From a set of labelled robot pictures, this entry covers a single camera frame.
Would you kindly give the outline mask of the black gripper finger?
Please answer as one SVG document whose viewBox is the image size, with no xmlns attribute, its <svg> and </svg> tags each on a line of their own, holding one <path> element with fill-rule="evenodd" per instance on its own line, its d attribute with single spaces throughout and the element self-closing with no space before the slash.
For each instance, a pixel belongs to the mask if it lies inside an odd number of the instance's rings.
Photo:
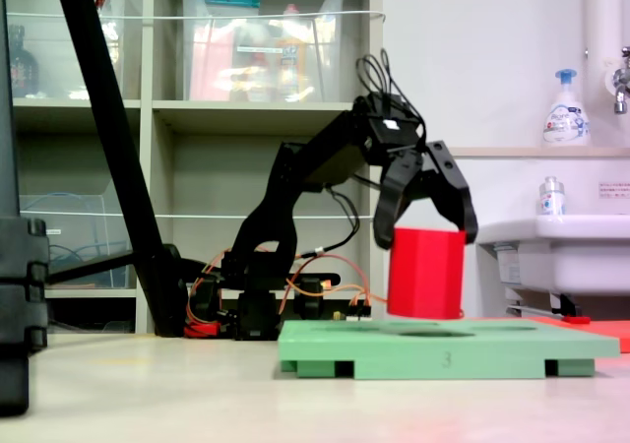
<svg viewBox="0 0 630 443">
<path fill-rule="evenodd" d="M 430 199 L 441 217 L 473 244 L 478 223 L 468 182 L 442 141 L 429 142 L 423 152 L 419 199 Z"/>
<path fill-rule="evenodd" d="M 415 149 L 395 153 L 390 164 L 383 168 L 373 218 L 374 239 L 381 249 L 392 247 L 395 224 L 409 206 L 409 190 L 421 173 L 422 154 Z"/>
</svg>

